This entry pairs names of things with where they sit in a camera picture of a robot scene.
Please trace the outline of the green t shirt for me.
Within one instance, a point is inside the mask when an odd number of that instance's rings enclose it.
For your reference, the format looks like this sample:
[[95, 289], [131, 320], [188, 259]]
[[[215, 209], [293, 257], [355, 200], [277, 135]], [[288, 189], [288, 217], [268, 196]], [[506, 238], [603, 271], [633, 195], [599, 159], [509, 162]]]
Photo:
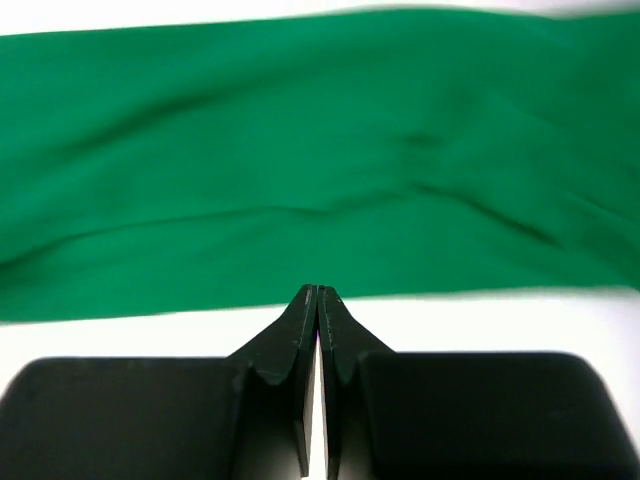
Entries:
[[639, 284], [639, 13], [5, 36], [1, 317]]

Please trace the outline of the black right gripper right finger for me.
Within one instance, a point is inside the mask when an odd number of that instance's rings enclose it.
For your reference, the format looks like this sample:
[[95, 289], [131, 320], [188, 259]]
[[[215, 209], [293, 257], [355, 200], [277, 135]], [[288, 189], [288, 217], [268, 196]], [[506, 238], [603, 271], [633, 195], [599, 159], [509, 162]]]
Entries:
[[635, 479], [604, 382], [568, 353], [399, 353], [318, 291], [331, 479]]

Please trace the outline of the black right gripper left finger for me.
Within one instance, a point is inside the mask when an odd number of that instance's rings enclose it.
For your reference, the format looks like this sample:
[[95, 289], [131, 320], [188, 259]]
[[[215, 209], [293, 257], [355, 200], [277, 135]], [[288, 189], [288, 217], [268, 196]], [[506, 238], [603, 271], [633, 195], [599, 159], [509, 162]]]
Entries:
[[5, 479], [300, 479], [318, 290], [226, 357], [53, 357], [1, 401]]

